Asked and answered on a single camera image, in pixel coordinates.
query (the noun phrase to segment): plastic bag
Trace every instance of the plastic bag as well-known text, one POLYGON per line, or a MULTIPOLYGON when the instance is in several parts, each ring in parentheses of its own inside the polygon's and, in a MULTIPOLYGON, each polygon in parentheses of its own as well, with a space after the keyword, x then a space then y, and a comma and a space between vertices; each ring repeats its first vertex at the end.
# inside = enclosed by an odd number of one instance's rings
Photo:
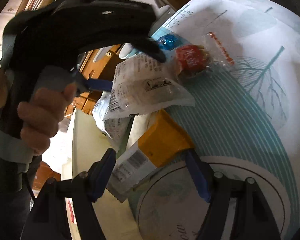
POLYGON ((149 114, 168 106, 194 106, 194 97, 180 84, 170 64, 139 54, 117 65, 104 119, 149 114))
POLYGON ((129 125, 130 117, 103 120, 108 109, 110 98, 111 93, 103 92, 101 98, 93 108, 92 116, 96 120, 97 127, 109 137, 110 144, 118 151, 129 125))
POLYGON ((222 46, 215 33, 203 36, 202 45, 184 42, 181 37, 169 33, 157 40, 164 49, 170 65, 181 80, 199 73, 215 73, 231 70, 234 61, 222 46))

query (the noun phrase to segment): wooden furniture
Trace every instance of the wooden furniture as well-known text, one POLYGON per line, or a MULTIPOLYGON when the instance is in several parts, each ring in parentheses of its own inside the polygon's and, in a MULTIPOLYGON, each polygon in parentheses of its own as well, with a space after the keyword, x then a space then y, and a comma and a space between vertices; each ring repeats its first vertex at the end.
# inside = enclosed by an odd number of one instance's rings
MULTIPOLYGON (((116 66, 122 62, 118 57, 119 49, 120 45, 113 46, 110 51, 97 62, 93 62, 93 59, 99 50, 95 49, 94 51, 90 51, 80 66, 79 71, 85 78, 99 78, 112 81, 116 66)), ((101 97, 101 94, 101 91, 81 94, 80 97, 75 98, 72 104, 67 107, 65 116, 71 118, 74 108, 80 109, 86 114, 92 114, 92 110, 101 97)))
POLYGON ((49 165, 47 165, 47 163, 41 162, 40 167, 34 177, 32 189, 40 190, 43 184, 45 184, 46 180, 51 177, 55 178, 57 181, 61 180, 60 173, 54 172, 49 165))

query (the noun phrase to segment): trash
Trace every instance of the trash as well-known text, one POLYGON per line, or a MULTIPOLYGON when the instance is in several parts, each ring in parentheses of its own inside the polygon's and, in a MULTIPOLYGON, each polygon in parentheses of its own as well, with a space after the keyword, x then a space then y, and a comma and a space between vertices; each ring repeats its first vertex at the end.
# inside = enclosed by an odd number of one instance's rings
POLYGON ((157 40, 160 49, 173 50, 183 44, 182 38, 175 33, 169 33, 157 40))
POLYGON ((92 116, 96 120, 97 127, 109 137, 111 145, 118 151, 131 118, 125 117, 103 120, 108 109, 110 97, 111 93, 102 93, 101 98, 93 108, 92 116))
POLYGON ((168 164, 178 152, 194 143, 163 109, 154 124, 117 160, 107 189, 123 202, 130 190, 168 164))
POLYGON ((149 114, 168 106, 194 106, 194 97, 178 83, 169 62, 139 54, 117 65, 104 120, 149 114))
POLYGON ((213 64, 222 66, 224 70, 234 68, 234 60, 222 46, 221 41, 217 38, 215 33, 209 32, 204 36, 204 46, 210 53, 213 64))
POLYGON ((210 54, 204 46, 185 45, 175 50, 175 69, 177 75, 193 77, 210 65, 210 54))

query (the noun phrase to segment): screw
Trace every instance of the screw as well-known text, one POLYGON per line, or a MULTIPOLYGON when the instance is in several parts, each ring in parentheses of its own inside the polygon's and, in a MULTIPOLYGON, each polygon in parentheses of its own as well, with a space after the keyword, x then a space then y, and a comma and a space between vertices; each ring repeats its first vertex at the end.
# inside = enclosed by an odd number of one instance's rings
POLYGON ((215 176, 216 178, 220 179, 222 178, 223 174, 220 171, 216 171, 213 176, 215 176))
POLYGON ((86 171, 80 172, 79 177, 84 179, 84 178, 88 177, 88 173, 86 171))
POLYGON ((254 180, 254 178, 247 178, 247 182, 249 184, 254 184, 256 181, 254 180))
POLYGON ((52 184, 55 182, 55 180, 56 180, 55 178, 49 178, 49 179, 47 179, 47 183, 52 184))

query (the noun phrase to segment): black cable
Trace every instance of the black cable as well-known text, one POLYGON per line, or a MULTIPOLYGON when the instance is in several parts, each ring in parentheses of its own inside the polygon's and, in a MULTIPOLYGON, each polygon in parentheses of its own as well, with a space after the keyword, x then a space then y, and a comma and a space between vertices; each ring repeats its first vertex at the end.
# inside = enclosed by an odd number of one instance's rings
POLYGON ((26 173, 22 173, 22 179, 23 179, 24 184, 26 184, 26 187, 28 189, 28 192, 29 192, 33 202, 35 202, 35 196, 33 194, 33 191, 31 189, 31 187, 30 187, 28 175, 26 173))

